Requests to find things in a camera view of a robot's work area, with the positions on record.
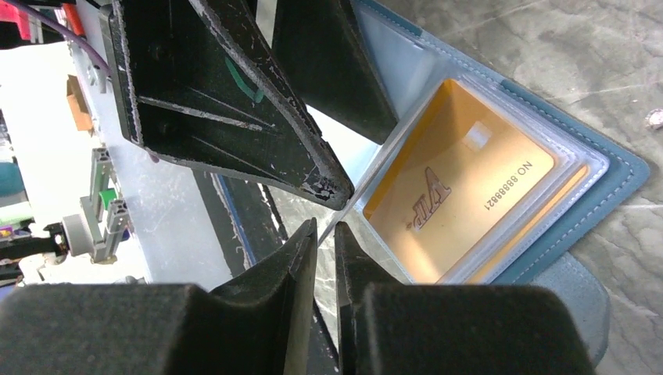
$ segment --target gray plastic part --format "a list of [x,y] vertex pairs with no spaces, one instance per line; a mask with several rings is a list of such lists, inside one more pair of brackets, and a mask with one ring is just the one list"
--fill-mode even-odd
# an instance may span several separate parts
[[117,246],[122,241],[124,229],[129,223],[129,212],[127,203],[123,199],[114,199],[108,204],[108,216],[106,217],[106,228],[103,234],[103,246],[95,246],[92,254],[94,262],[104,261],[115,255]]
[[97,222],[103,218],[103,202],[99,192],[108,188],[108,181],[113,172],[113,164],[106,148],[92,149],[92,168],[90,176],[90,202]]
[[95,214],[95,209],[89,197],[81,197],[81,209],[83,211],[83,224],[87,227],[88,236],[92,243],[92,253],[98,246],[103,246],[104,237],[99,229],[99,222]]
[[69,244],[69,253],[72,256],[93,253],[94,248],[88,232],[88,225],[87,222],[84,222],[81,214],[63,217],[62,224]]

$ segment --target purple cable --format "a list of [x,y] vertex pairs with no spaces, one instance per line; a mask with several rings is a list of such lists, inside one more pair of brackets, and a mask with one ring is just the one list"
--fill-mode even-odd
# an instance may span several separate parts
[[53,30],[61,33],[64,37],[69,38],[72,42],[76,43],[79,47],[81,47],[84,51],[88,53],[88,56],[90,56],[90,60],[92,60],[92,63],[95,66],[98,66],[99,69],[101,69],[106,74],[106,76],[110,75],[110,68],[108,67],[106,61],[89,43],[86,42],[85,39],[74,34],[73,31],[67,29],[63,25],[59,24],[57,21],[48,18],[47,16],[41,14],[35,9],[32,9],[29,5],[26,5],[24,2],[21,2],[20,0],[2,0],[2,1],[6,2],[7,4],[14,5],[21,12],[28,13],[34,18],[40,20],[43,24],[46,24],[50,26]]

